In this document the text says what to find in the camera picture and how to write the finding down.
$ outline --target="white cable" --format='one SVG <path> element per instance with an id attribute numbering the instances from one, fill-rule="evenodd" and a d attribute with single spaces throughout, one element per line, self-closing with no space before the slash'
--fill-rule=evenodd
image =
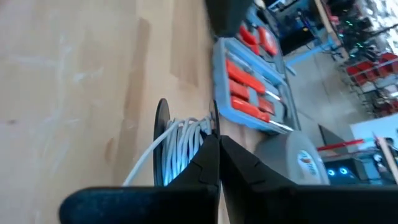
<path id="1" fill-rule="evenodd" d="M 287 126 L 287 125 L 280 124 L 280 123 L 275 122 L 275 121 L 269 121 L 269 122 L 270 122 L 271 124 L 273 124 L 273 125 L 276 125 L 276 126 L 278 126 L 278 127 L 280 127 L 280 128 L 284 128 L 284 129 L 286 129 L 286 130 L 288 130 L 288 131 L 294 131 L 293 128 L 291 128 L 291 127 L 289 127 L 289 126 Z"/>
<path id="2" fill-rule="evenodd" d="M 166 128 L 166 131 L 145 150 L 122 186 L 128 186 L 131 183 L 131 180 L 136 176 L 142 163 L 160 143 L 163 144 L 163 184 L 165 186 L 168 185 L 188 166 L 193 156 L 203 144 L 200 131 L 207 135 L 211 134 L 209 116 L 206 116 L 200 121 L 195 118 L 188 118 L 185 120 L 174 119 L 173 121 L 167 122 Z"/>

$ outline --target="tape roll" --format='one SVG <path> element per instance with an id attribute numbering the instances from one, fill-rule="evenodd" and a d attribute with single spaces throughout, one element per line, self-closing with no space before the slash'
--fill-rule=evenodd
<path id="1" fill-rule="evenodd" d="M 317 148 L 301 131 L 261 141 L 254 152 L 265 165 L 302 185 L 330 184 Z"/>

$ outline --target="floor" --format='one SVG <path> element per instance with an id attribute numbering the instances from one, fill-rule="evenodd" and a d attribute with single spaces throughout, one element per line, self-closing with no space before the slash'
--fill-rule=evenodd
<path id="1" fill-rule="evenodd" d="M 70 193 L 120 185 L 152 142 L 160 98 L 172 117 L 208 113 L 205 15 L 203 1 L 1 1 L 2 223 L 56 223 Z M 317 123 L 349 139 L 348 124 L 364 118 L 330 60 L 310 58 L 290 78 L 301 125 L 317 146 Z M 224 119 L 221 131 L 250 151 L 264 138 Z M 150 159 L 133 184 L 153 184 Z"/>
<path id="2" fill-rule="evenodd" d="M 286 56 L 289 60 L 307 50 L 304 46 Z M 350 124 L 369 119 L 355 94 L 341 82 L 342 74 L 330 54 L 318 53 L 292 66 L 288 76 L 302 131 L 318 147 L 323 140 L 318 124 L 345 141 L 353 140 Z"/>

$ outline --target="black device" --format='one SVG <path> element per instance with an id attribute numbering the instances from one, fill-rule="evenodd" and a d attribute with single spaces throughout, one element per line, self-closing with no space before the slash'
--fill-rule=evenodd
<path id="1" fill-rule="evenodd" d="M 355 0 L 329 0 L 327 4 L 332 15 L 341 17 L 354 8 Z"/>
<path id="2" fill-rule="evenodd" d="M 213 33 L 217 37 L 234 37 L 253 0 L 206 0 Z"/>
<path id="3" fill-rule="evenodd" d="M 305 11 L 298 9 L 296 14 L 287 16 L 284 25 L 290 27 L 290 29 L 285 28 L 288 32 L 279 39 L 283 55 L 287 55 L 316 39 Z"/>
<path id="4" fill-rule="evenodd" d="M 362 162 L 342 159 L 325 163 L 331 185 L 362 184 L 361 174 L 365 173 Z"/>
<path id="5" fill-rule="evenodd" d="M 159 102 L 155 129 L 162 114 L 168 112 L 164 103 Z M 218 124 L 215 127 L 191 163 L 168 186 L 79 190 L 61 204 L 60 222 L 217 223 L 220 182 L 231 223 L 396 220 L 396 187 L 297 185 L 230 137 L 220 136 Z"/>
<path id="6" fill-rule="evenodd" d="M 362 19 L 360 19 L 358 21 L 358 27 L 361 30 L 365 30 L 365 29 L 371 28 L 372 26 L 373 26 L 372 25 L 372 21 L 370 20 L 369 17 L 362 18 Z"/>
<path id="7" fill-rule="evenodd" d="M 276 18 L 276 15 L 269 9 L 257 9 L 256 16 L 264 23 L 267 24 L 270 30 L 279 38 L 280 32 L 284 31 L 284 27 L 280 25 L 280 22 Z"/>

